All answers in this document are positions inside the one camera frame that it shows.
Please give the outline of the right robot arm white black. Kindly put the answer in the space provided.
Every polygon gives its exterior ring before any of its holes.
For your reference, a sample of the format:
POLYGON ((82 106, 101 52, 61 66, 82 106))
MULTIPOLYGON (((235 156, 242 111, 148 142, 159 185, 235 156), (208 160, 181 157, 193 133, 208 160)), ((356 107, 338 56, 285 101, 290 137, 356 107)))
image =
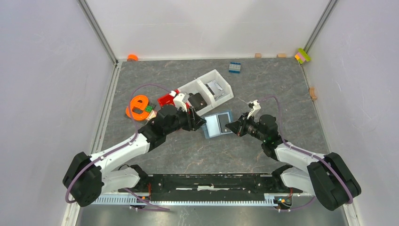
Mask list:
POLYGON ((277 192, 297 188, 315 196, 330 211, 352 203, 362 192, 339 154, 323 155, 293 145, 282 138, 274 116, 265 114, 255 122, 253 116, 244 114, 225 126, 239 137, 250 135, 260 140, 269 158, 286 163, 273 172, 271 184, 277 192))

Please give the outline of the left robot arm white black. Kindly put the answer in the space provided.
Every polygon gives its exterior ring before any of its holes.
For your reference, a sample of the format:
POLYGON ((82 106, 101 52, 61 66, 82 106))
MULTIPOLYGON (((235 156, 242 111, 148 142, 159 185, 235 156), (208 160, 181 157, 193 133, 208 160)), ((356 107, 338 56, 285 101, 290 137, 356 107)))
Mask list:
POLYGON ((137 192, 144 191, 148 186, 145 176, 132 167, 118 171, 115 168, 154 150, 175 131, 196 131, 204 124, 206 120, 193 107, 184 111, 174 105, 165 105, 133 136, 119 144, 92 155, 84 152, 76 154, 63 178, 67 189, 66 202, 76 202, 85 207, 101 194, 114 190, 133 188, 137 192))

